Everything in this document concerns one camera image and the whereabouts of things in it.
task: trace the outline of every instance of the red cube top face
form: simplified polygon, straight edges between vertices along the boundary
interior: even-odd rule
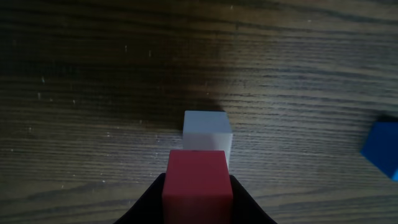
[[[224,151],[172,150],[163,195],[232,198]]]

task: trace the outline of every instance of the cube top face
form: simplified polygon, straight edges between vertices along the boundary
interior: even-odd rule
[[[186,111],[184,133],[232,133],[224,111]]]
[[[393,180],[398,180],[398,123],[376,122],[362,155]]]
[[[231,196],[224,151],[170,152],[163,197]]]

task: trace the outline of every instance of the wood grain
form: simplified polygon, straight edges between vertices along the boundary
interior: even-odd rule
[[[398,115],[398,4],[0,2],[0,223],[112,223],[228,112],[230,172],[278,223],[397,223],[359,153]]]

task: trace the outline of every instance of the wooden surface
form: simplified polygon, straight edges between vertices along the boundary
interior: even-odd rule
[[[228,112],[230,173],[278,223],[398,223],[359,153],[398,115],[398,5],[0,2],[0,223],[112,223]]]

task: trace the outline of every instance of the white cube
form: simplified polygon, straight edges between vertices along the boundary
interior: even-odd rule
[[[186,111],[183,149],[222,150],[227,164],[232,146],[232,130],[224,111]]]

